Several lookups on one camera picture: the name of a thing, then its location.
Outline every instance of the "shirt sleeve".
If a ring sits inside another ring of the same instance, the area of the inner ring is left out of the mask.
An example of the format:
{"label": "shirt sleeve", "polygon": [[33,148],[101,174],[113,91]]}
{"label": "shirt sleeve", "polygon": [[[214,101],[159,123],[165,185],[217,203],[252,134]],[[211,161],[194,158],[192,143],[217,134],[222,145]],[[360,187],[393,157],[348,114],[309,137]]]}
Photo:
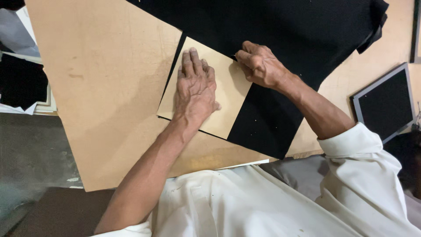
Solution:
{"label": "shirt sleeve", "polygon": [[129,226],[121,230],[95,235],[96,237],[151,237],[152,231],[149,221],[139,225]]}
{"label": "shirt sleeve", "polygon": [[316,203],[364,236],[421,236],[407,219],[397,178],[401,164],[383,150],[377,134],[358,123],[318,141],[330,171]]}

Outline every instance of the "floor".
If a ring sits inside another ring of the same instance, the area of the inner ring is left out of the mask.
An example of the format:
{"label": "floor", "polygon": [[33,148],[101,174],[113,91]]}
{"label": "floor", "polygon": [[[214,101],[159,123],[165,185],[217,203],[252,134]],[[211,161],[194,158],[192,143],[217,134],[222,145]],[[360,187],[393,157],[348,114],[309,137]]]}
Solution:
{"label": "floor", "polygon": [[60,118],[0,113],[0,219],[51,186],[83,187]]}

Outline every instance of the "black frame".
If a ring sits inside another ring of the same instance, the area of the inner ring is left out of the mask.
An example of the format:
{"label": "black frame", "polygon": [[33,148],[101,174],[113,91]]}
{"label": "black frame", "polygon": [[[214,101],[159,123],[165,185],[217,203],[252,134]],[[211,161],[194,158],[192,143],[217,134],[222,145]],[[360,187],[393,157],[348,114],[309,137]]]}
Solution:
{"label": "black frame", "polygon": [[421,25],[421,4],[420,0],[415,0],[414,6],[414,23],[412,29],[412,45],[411,45],[411,57],[410,63],[421,63],[421,57],[418,52],[418,45],[421,43],[419,34],[420,34],[420,25]]}
{"label": "black frame", "polygon": [[411,83],[410,83],[410,79],[409,79],[408,63],[406,63],[406,62],[402,63],[398,67],[392,69],[391,71],[389,71],[388,73],[386,73],[384,76],[382,76],[379,79],[375,80],[374,82],[370,83],[368,86],[366,86],[365,88],[361,89],[360,91],[358,91],[357,93],[355,93],[354,95],[352,95],[350,97],[350,101],[351,101],[351,103],[352,103],[352,105],[354,107],[354,113],[355,113],[354,115],[356,116],[356,118],[357,118],[357,120],[359,122],[364,123],[364,119],[362,118],[362,112],[361,112],[361,107],[360,107],[359,99],[361,97],[363,97],[365,94],[367,94],[369,91],[371,91],[372,89],[374,89],[377,86],[379,86],[380,84],[382,84],[384,81],[388,80],[392,76],[394,76],[397,73],[401,72],[402,70],[405,70],[406,81],[407,81],[407,84],[408,84],[409,99],[410,99],[411,111],[412,111],[412,121],[409,122],[408,124],[404,125],[402,128],[400,128],[399,130],[397,130],[392,135],[390,135],[387,138],[385,138],[382,141],[383,144],[385,144],[386,142],[388,142],[390,139],[394,138],[396,135],[400,134],[408,126],[410,126],[412,123],[414,123],[414,120],[415,120],[415,117],[416,117],[415,116],[415,110],[414,110],[414,102],[413,102],[413,99],[412,99]]}

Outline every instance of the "table surface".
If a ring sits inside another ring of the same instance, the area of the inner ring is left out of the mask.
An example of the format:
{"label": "table surface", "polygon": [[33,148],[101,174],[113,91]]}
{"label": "table surface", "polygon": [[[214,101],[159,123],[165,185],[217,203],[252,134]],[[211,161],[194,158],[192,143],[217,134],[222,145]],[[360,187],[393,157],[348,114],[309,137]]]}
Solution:
{"label": "table surface", "polygon": [[[414,1],[388,2],[383,37],[319,89],[350,116],[350,95],[409,60]],[[156,112],[181,32],[124,0],[28,0],[27,7],[85,189],[116,187],[168,124]],[[421,65],[409,71],[416,106]],[[287,155],[320,153],[316,138],[303,120]],[[199,132],[170,177],[268,158]]]}

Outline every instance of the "picture frame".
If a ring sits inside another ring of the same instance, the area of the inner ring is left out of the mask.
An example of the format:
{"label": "picture frame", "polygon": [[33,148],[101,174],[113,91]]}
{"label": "picture frame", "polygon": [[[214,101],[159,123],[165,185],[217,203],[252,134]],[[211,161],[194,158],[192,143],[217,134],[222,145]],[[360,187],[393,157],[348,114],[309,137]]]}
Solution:
{"label": "picture frame", "polygon": [[410,78],[409,78],[408,63],[407,62],[402,63],[401,65],[399,65],[396,68],[392,69],[391,71],[387,72],[382,77],[380,77],[379,79],[377,79],[374,82],[370,83],[368,86],[366,86],[365,88],[359,90],[358,92],[356,92],[354,95],[352,95],[350,97],[351,106],[353,107],[353,110],[354,110],[353,111],[354,112],[354,117],[357,119],[358,122],[361,122],[361,123],[365,124],[364,123],[364,118],[363,118],[363,115],[362,115],[362,109],[361,109],[361,106],[360,106],[359,99],[362,98],[363,96],[365,96],[371,90],[373,90],[376,87],[378,87],[379,85],[381,85],[386,80],[392,78],[394,75],[396,75],[397,73],[400,73],[403,70],[405,71],[406,81],[407,81],[407,85],[408,85],[408,94],[409,94],[409,98],[408,99],[410,100],[410,106],[411,106],[410,109],[411,109],[411,112],[412,112],[412,120],[410,122],[408,122],[407,124],[403,125],[400,129],[398,129],[393,134],[391,134],[388,137],[386,137],[385,139],[383,139],[382,140],[382,143],[383,144],[387,143],[389,140],[391,140],[392,138],[394,138],[396,135],[400,134],[408,126],[410,126],[412,123],[414,123],[415,118],[416,118],[415,109],[414,109],[414,103],[413,103],[413,97],[412,97],[411,83],[410,83]]}

